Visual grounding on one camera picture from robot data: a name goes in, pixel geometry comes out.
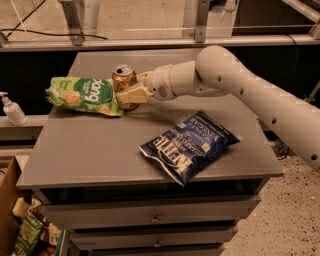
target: black wall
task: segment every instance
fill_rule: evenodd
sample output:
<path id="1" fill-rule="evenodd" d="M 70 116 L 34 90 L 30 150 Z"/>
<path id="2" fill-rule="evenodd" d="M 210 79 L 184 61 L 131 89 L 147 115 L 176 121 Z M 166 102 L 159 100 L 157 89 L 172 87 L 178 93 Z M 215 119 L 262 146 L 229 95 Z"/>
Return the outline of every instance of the black wall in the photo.
<path id="1" fill-rule="evenodd" d="M 299 98 L 320 80 L 320 46 L 229 48 L 252 72 Z M 67 76 L 75 51 L 0 53 L 0 91 L 27 115 L 48 114 L 45 89 L 54 76 Z M 313 104 L 320 107 L 320 92 Z"/>

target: gray drawer unit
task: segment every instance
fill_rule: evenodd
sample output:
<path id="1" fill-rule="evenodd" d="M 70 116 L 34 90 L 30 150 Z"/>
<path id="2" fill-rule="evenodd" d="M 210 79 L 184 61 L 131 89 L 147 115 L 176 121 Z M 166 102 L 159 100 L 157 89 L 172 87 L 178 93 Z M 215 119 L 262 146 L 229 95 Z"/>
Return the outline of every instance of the gray drawer unit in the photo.
<path id="1" fill-rule="evenodd" d="M 71 241 L 81 250 L 159 248 L 190 244 L 222 244 L 237 233 L 237 226 L 215 224 L 139 228 L 73 233 Z"/>
<path id="2" fill-rule="evenodd" d="M 80 52 L 69 76 L 111 77 L 118 64 L 138 74 L 193 61 L 200 50 Z M 138 147 L 199 110 L 241 142 L 181 187 Z M 183 96 L 121 118 L 54 107 L 17 186 L 32 189 L 48 219 L 70 231 L 71 248 L 92 256 L 216 256 L 267 181 L 282 175 L 256 117 L 236 97 Z"/>
<path id="3" fill-rule="evenodd" d="M 246 218 L 259 195 L 221 196 L 103 204 L 48 205 L 44 213 L 60 229 L 161 225 Z"/>

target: aluminum can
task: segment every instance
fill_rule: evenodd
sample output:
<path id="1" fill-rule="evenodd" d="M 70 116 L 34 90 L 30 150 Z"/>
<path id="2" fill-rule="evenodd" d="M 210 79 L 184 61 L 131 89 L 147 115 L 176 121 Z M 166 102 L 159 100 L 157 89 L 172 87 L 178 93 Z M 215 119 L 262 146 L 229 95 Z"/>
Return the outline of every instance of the aluminum can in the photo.
<path id="1" fill-rule="evenodd" d="M 128 87 L 137 83 L 137 74 L 129 65 L 117 66 L 112 73 L 113 89 L 121 92 Z M 119 103 L 120 107 L 125 110 L 132 110 L 138 107 L 137 103 Z"/>

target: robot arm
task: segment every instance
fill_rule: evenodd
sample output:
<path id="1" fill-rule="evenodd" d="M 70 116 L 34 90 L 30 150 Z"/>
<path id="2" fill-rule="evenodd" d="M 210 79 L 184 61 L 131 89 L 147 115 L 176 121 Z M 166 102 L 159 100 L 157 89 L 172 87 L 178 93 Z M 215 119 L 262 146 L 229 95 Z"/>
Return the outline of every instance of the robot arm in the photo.
<path id="1" fill-rule="evenodd" d="M 136 86 L 117 94 L 120 102 L 171 100 L 231 93 L 312 168 L 320 168 L 320 110 L 251 73 L 220 46 L 203 49 L 195 61 L 155 69 Z"/>

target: chip bag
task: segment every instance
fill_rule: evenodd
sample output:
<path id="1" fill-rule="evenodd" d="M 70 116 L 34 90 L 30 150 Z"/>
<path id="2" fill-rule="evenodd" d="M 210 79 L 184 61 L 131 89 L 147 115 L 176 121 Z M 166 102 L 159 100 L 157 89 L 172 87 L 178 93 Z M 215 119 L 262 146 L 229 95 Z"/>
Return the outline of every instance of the chip bag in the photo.
<path id="1" fill-rule="evenodd" d="M 48 101 L 55 106 L 107 116 L 123 116 L 112 79 L 53 77 L 46 90 Z"/>
<path id="2" fill-rule="evenodd" d="M 14 254 L 17 256 L 33 255 L 33 251 L 41 235 L 42 227 L 42 223 L 31 212 L 28 212 L 23 219 L 16 240 Z"/>
<path id="3" fill-rule="evenodd" d="M 198 112 L 171 130 L 140 146 L 180 185 L 203 170 L 239 140 L 222 125 Z"/>

